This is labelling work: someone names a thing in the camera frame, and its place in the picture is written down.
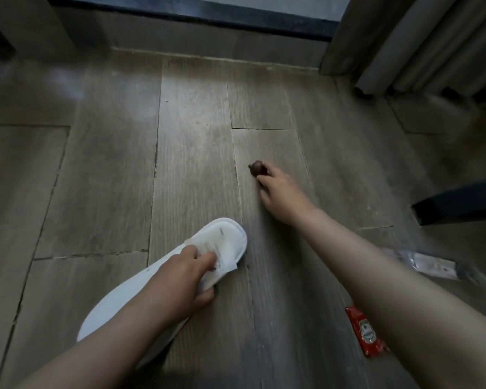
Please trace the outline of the person's right hand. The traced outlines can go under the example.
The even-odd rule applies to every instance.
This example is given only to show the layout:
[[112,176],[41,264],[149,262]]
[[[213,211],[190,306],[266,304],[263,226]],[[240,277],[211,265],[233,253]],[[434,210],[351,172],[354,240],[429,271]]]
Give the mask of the person's right hand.
[[283,170],[280,184],[280,203],[264,206],[278,221],[296,227],[301,219],[313,214],[317,207]]

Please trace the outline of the person's left hand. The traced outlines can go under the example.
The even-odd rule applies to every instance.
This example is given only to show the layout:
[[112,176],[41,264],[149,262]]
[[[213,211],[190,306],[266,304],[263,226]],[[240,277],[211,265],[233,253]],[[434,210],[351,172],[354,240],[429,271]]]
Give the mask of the person's left hand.
[[136,296],[136,304],[161,329],[190,317],[194,314],[190,312],[192,301],[200,294],[199,282],[215,263],[213,252],[199,256],[196,247],[186,246],[162,264]]

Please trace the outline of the white paper receipt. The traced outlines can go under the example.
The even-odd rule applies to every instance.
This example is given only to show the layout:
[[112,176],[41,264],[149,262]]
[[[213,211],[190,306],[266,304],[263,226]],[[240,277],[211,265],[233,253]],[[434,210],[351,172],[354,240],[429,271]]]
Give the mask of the white paper receipt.
[[221,228],[199,232],[186,240],[185,245],[195,246],[199,256],[209,252],[213,252],[216,256],[214,268],[209,269],[199,282],[198,293],[212,288],[222,277],[237,269],[237,250],[228,233]]

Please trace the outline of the person's left forearm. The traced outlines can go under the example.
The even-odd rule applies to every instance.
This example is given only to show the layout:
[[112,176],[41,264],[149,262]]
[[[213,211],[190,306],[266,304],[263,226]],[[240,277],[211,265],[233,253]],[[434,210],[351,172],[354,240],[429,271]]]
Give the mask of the person's left forearm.
[[103,327],[31,374],[15,389],[113,389],[178,319],[171,304],[131,301]]

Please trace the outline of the person's right forearm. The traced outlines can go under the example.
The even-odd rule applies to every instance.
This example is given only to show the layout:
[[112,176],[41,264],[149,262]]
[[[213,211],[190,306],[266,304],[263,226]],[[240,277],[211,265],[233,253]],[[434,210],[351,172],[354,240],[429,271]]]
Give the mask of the person's right forearm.
[[486,316],[311,207],[291,223],[427,389],[486,389]]

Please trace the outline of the white slipper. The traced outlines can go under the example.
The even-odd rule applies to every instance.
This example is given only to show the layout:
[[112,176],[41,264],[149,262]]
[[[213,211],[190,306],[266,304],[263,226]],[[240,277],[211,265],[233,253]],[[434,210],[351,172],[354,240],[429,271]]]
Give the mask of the white slipper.
[[[238,253],[236,259],[238,264],[248,244],[248,238],[243,227],[231,218],[218,218],[205,225],[196,234],[213,228],[221,228],[221,230],[228,233]],[[155,263],[149,265],[148,268],[140,271],[110,291],[109,294],[98,302],[83,321],[77,335],[77,342],[83,340],[112,319],[124,305],[143,289],[162,264],[168,261],[172,255],[179,254],[185,246],[184,242]]]

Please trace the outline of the red sauce packet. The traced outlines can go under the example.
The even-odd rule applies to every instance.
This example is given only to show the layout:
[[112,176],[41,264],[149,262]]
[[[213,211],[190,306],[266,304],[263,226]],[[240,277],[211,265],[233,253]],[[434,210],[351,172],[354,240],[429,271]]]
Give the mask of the red sauce packet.
[[372,358],[390,351],[385,342],[377,336],[368,318],[359,308],[356,306],[345,307],[345,313],[365,357]]

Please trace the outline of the clear plastic wrapper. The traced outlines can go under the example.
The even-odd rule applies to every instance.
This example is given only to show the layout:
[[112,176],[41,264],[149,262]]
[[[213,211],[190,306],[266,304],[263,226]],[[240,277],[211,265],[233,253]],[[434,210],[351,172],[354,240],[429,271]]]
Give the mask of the clear plastic wrapper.
[[486,275],[469,263],[444,259],[416,251],[396,248],[382,248],[392,258],[402,262],[414,271],[453,281],[466,281],[486,288]]

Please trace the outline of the dark furniture leg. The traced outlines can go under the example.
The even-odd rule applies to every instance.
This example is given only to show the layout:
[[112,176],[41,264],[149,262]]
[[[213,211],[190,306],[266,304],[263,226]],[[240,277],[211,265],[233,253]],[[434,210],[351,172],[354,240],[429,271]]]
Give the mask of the dark furniture leg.
[[410,208],[422,227],[486,221],[486,181],[430,196]]

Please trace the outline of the grey curtain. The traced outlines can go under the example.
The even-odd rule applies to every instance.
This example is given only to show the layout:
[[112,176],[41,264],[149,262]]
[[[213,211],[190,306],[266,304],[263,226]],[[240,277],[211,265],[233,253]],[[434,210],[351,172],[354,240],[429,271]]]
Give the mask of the grey curtain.
[[363,96],[486,93],[486,0],[350,0],[319,73]]

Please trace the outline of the dark window frame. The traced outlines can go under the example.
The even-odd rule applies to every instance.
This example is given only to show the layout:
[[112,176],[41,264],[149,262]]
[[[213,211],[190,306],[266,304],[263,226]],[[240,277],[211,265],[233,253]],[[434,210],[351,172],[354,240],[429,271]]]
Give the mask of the dark window frame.
[[339,22],[206,0],[48,0],[52,6],[330,42]]

